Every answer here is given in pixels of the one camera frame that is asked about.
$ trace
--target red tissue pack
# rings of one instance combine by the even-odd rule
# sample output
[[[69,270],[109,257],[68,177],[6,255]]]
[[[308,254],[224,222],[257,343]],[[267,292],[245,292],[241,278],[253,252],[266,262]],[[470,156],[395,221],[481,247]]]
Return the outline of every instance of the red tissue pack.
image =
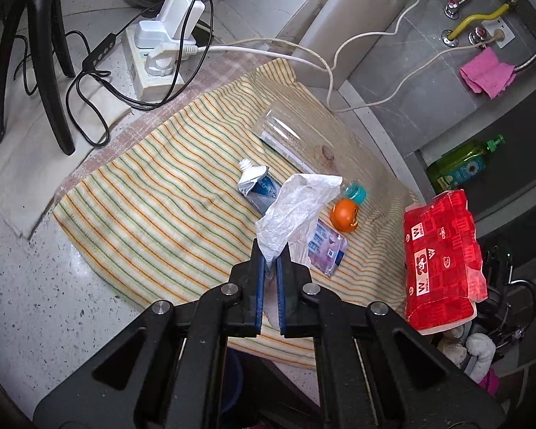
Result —
[[[477,315],[486,279],[464,190],[444,192],[405,213],[407,322],[421,334],[446,331]]]

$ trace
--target pink cloth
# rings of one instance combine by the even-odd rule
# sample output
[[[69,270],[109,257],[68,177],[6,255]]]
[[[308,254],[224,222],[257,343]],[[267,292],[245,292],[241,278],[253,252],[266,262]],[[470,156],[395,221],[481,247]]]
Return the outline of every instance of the pink cloth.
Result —
[[[485,48],[478,56],[461,67],[461,76],[476,94],[485,91],[495,98],[516,77],[514,66],[501,63],[492,48]]]
[[[485,389],[490,395],[495,396],[498,386],[500,385],[500,379],[496,375],[496,372],[493,368],[490,368],[490,371],[482,381],[478,384],[479,387]]]

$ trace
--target crumpled tissue paper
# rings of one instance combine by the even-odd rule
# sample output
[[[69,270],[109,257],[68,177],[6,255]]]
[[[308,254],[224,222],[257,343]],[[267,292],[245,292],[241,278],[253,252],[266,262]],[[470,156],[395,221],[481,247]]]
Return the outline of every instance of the crumpled tissue paper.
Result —
[[[258,246],[266,264],[290,246],[293,262],[310,266],[307,244],[312,240],[324,205],[339,195],[342,178],[322,174],[294,174],[284,184],[266,214],[256,223]],[[264,312],[274,328],[279,328],[276,277],[266,272]]]

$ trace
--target black stand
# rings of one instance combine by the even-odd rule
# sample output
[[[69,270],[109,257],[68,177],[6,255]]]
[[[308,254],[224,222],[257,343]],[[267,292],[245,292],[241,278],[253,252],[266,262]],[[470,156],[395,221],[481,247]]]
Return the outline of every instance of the black stand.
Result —
[[[495,429],[502,423],[500,405],[385,303],[365,308],[342,301],[312,283],[287,247],[275,264],[281,334],[314,339],[321,418],[301,427]],[[150,306],[38,404],[34,424],[217,428],[227,338],[260,333],[263,279],[255,241],[251,260],[236,265],[228,283],[191,303]]]
[[[15,0],[4,22],[0,40],[0,143],[6,134],[4,96],[10,55],[24,8],[28,9],[30,50],[41,101],[59,147],[63,153],[71,155],[75,146],[61,106],[51,52],[53,45],[65,76],[75,77],[61,18],[60,0]]]

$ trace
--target teal bottle cap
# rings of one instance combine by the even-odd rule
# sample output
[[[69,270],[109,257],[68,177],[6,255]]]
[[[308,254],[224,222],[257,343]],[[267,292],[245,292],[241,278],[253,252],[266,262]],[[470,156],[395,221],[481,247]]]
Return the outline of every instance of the teal bottle cap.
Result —
[[[345,198],[353,200],[355,203],[360,206],[367,197],[367,192],[365,189],[360,186],[358,183],[352,183],[344,192]]]

